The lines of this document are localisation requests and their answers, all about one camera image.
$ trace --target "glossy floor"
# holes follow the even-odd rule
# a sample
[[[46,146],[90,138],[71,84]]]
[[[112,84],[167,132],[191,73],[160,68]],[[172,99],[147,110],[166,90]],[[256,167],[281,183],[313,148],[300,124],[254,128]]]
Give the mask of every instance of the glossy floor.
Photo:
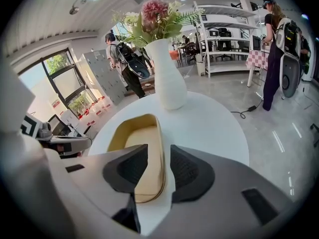
[[[230,111],[245,111],[257,105],[263,95],[265,71],[260,76],[254,75],[250,88],[247,87],[248,72],[215,73],[209,79],[207,75],[198,76],[196,66],[179,68],[179,71],[182,75],[190,71],[185,79],[189,91],[210,96]],[[255,111],[245,113],[246,119],[233,115],[247,138],[250,167],[297,200],[308,192],[319,171],[319,146],[313,146],[319,135],[310,130],[312,123],[319,125],[319,92],[312,84],[301,83],[292,98],[282,100],[281,96],[278,90],[269,112],[260,105]],[[137,99],[135,95],[126,97],[110,109],[96,125],[97,130]]]

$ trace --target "pink checkered tablecloth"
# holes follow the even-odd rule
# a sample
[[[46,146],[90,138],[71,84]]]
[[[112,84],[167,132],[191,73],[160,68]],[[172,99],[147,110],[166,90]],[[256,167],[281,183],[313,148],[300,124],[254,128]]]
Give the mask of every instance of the pink checkered tablecloth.
[[[268,69],[268,52],[260,50],[250,50],[248,58],[246,60],[247,69],[251,69],[253,66]]]

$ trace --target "person's hair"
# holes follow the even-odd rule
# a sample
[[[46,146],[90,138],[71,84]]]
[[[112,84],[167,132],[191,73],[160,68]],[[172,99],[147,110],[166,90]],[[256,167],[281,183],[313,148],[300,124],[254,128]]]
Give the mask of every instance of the person's hair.
[[[277,3],[273,4],[273,20],[274,20],[274,24],[273,26],[275,28],[278,27],[278,24],[280,22],[280,20],[282,20],[283,18],[285,18],[286,16],[283,14],[283,12],[281,11],[280,6]]]
[[[105,41],[107,41],[107,40],[113,42],[113,41],[116,40],[116,38],[115,38],[115,36],[114,36],[113,33],[107,33],[107,34],[105,35]]]

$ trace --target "round white table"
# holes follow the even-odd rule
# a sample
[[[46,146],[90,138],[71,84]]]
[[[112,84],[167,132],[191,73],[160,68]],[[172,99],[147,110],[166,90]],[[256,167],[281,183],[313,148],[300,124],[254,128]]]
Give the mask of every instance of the round white table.
[[[160,123],[164,144],[166,182],[161,195],[137,204],[141,234],[149,235],[171,207],[175,180],[170,169],[170,145],[176,144],[230,158],[249,165],[245,134],[232,113],[214,99],[195,92],[187,93],[187,103],[174,111],[165,110],[156,94],[139,99],[115,114],[100,130],[90,155],[106,152],[116,128],[125,120],[144,114],[155,115]]]

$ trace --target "white vase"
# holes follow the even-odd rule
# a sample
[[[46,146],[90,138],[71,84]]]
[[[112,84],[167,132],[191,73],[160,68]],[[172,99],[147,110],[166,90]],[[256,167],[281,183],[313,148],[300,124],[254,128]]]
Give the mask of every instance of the white vase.
[[[187,88],[168,52],[168,40],[160,39],[149,43],[146,52],[155,65],[155,92],[163,107],[176,110],[186,103]]]

